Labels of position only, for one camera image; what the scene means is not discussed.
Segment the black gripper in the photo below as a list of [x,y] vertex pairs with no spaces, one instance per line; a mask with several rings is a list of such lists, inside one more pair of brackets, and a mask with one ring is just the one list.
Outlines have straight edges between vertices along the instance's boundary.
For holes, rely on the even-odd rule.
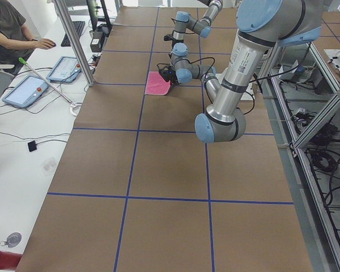
[[170,85],[179,85],[177,80],[176,72],[170,66],[165,66],[163,68],[159,68],[158,72],[160,76],[166,81],[169,82]]
[[163,40],[164,41],[173,41],[174,38],[173,38],[172,34],[167,34],[167,35],[164,36]]

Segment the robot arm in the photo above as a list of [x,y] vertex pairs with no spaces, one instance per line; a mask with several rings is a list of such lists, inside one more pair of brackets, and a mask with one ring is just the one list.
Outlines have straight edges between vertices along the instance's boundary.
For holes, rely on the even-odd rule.
[[186,30],[190,30],[203,38],[208,37],[211,25],[223,8],[223,1],[212,0],[201,2],[208,7],[203,17],[196,19],[188,12],[178,11],[176,17],[172,18],[174,29],[172,33],[164,36],[164,41],[171,41],[172,46],[177,43],[183,43]]
[[172,42],[170,63],[158,64],[161,77],[172,85],[199,79],[212,103],[195,118],[195,132],[205,143],[229,142],[245,132],[246,120],[237,106],[265,52],[278,46],[301,45],[315,41],[321,33],[322,1],[242,1],[237,9],[238,43],[229,65],[219,80],[209,65],[196,65],[188,59],[184,34],[190,30],[207,38],[223,8],[222,1],[204,1],[208,9],[201,19],[179,11],[175,27],[165,41]]

